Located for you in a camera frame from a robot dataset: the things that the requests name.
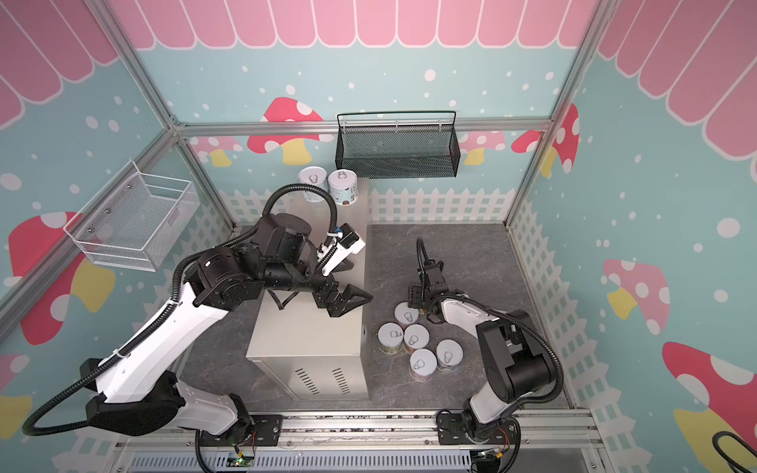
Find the teal brown label can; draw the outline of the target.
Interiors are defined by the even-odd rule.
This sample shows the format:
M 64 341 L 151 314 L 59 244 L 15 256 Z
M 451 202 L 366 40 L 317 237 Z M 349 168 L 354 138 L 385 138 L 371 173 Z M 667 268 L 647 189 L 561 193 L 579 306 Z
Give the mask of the teal brown label can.
M 329 193 L 336 204 L 349 206 L 359 197 L 358 177 L 350 169 L 337 169 L 328 176 Z

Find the teal label food can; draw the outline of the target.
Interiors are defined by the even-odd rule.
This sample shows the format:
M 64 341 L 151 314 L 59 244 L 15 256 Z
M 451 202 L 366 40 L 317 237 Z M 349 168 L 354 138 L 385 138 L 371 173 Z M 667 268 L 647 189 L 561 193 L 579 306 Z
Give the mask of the teal label food can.
M 322 189 L 324 192 L 329 193 L 329 187 L 327 183 L 328 173 L 326 169 L 321 167 L 307 167 L 301 169 L 298 175 L 299 183 L 309 184 Z M 311 191 L 304 192 L 305 201 L 308 202 L 323 202 L 324 198 L 317 193 Z

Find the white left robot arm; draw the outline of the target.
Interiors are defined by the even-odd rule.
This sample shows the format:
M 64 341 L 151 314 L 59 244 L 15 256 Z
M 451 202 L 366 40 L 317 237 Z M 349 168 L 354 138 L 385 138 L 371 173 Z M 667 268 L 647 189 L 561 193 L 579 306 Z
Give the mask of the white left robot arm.
M 328 206 L 320 246 L 311 243 L 307 221 L 273 211 L 280 198 L 294 192 L 317 194 Z M 182 382 L 171 369 L 173 362 L 213 325 L 265 292 L 309 293 L 332 318 L 370 303 L 370 293 L 341 286 L 334 277 L 364 246 L 350 225 L 339 224 L 328 191 L 309 183 L 277 189 L 247 232 L 183 258 L 161 311 L 108 358 L 86 360 L 79 380 L 29 415 L 23 434 L 43 437 L 94 428 L 141 437 L 176 427 L 244 443 L 254 433 L 254 419 L 240 396 Z

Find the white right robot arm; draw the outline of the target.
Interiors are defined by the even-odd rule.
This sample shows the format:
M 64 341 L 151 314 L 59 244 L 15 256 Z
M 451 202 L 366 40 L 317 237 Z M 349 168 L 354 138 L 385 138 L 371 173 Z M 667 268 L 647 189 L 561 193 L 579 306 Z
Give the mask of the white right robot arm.
M 420 283 L 408 290 L 408 303 L 433 324 L 454 325 L 476 338 L 485 384 L 459 414 L 443 415 L 440 430 L 461 432 L 473 443 L 489 441 L 526 404 L 546 404 L 562 393 L 565 374 L 556 351 L 535 328 L 526 311 L 497 311 L 451 289 L 444 263 L 428 255 L 416 238 Z

